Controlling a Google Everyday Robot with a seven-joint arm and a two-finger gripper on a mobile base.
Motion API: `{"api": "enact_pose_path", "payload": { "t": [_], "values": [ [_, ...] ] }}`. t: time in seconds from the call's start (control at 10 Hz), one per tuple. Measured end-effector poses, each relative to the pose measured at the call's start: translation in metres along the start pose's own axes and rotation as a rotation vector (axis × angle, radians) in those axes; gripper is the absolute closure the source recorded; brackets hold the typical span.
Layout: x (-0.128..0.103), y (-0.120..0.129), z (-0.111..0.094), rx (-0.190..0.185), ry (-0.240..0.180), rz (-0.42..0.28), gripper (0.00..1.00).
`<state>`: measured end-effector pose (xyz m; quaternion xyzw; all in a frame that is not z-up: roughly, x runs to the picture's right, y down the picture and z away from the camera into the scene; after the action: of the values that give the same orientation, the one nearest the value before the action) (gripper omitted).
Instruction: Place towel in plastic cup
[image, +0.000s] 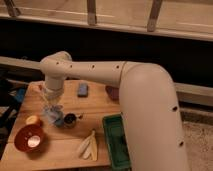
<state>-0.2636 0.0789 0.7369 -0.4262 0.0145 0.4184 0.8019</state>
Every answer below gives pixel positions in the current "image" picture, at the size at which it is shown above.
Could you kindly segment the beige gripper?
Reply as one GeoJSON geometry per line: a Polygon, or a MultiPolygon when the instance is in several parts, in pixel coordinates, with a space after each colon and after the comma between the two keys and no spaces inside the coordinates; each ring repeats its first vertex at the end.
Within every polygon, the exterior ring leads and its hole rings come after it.
{"type": "Polygon", "coordinates": [[[62,94],[64,93],[64,89],[52,90],[47,88],[46,85],[43,85],[42,93],[44,96],[42,96],[42,99],[44,101],[45,106],[48,108],[48,101],[59,101],[62,94]]]}

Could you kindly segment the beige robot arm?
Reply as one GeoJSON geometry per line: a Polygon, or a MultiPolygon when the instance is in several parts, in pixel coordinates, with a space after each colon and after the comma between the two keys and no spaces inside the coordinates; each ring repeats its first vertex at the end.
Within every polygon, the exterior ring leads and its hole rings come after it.
{"type": "Polygon", "coordinates": [[[65,52],[43,58],[40,70],[52,97],[66,78],[119,89],[119,103],[132,171],[190,171],[175,86],[169,73],[152,63],[74,62],[65,52]]]}

